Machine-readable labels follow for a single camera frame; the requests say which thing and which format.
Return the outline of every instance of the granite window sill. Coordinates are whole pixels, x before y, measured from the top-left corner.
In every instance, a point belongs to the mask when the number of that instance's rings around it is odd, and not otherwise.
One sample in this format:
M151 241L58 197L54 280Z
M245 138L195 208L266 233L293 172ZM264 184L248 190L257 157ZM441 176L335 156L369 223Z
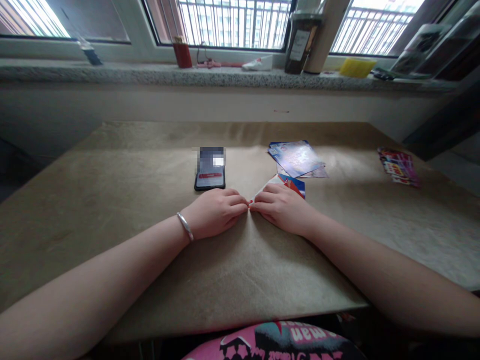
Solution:
M290 75L281 69L247 72L240 68L180 69L172 64L106 63L83 61L0 59L0 82L90 83L193 87L310 89L328 91L449 93L456 82L438 80L381 81L338 73Z

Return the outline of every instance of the smartphone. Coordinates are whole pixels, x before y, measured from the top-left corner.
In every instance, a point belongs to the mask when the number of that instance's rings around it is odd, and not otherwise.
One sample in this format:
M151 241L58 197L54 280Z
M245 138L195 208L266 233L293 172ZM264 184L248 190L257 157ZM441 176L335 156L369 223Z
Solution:
M223 147L201 147L195 175L195 191L225 189L225 154Z

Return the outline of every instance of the card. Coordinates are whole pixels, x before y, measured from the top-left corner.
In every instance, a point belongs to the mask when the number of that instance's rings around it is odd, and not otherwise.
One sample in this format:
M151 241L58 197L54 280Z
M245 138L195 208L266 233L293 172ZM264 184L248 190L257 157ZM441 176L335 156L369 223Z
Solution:
M276 163L276 172L277 174L288 175L284 168L277 162ZM320 167L313 171L307 172L302 176L299 176L298 179L313 179L313 178L320 178L320 179L328 179L329 175L327 174L327 170L325 169L325 163L321 162Z
M305 199L305 183L303 181L283 174L275 174L266 182L265 185L261 187L260 190L258 190L258 192L250 200L249 204L253 204L255 202L255 197L265 189L267 184L283 184Z
M298 178L318 169L321 161L307 141L270 144L270 155L292 178Z
M377 149L383 170L390 174L394 183L420 187L420 179L414 169L413 157L401 151L385 147Z

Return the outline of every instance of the yellow sponge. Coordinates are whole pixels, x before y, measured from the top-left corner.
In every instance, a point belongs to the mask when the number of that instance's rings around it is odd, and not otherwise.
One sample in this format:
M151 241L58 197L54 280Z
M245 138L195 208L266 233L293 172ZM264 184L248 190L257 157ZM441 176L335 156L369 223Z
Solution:
M347 57L340 68L340 75L351 78L366 78L377 62L370 59Z

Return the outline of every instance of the silver bangle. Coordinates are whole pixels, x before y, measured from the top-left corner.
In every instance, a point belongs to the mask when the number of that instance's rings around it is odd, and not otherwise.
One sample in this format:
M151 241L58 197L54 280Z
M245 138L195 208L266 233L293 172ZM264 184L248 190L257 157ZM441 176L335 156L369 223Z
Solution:
M180 219L180 222L183 225L183 227L185 228L188 234L188 237L190 238L190 242L193 243L195 239L194 239L194 235L192 234L192 230L190 230L189 223L187 222L187 220L185 220L184 216L181 213L177 212L176 215Z

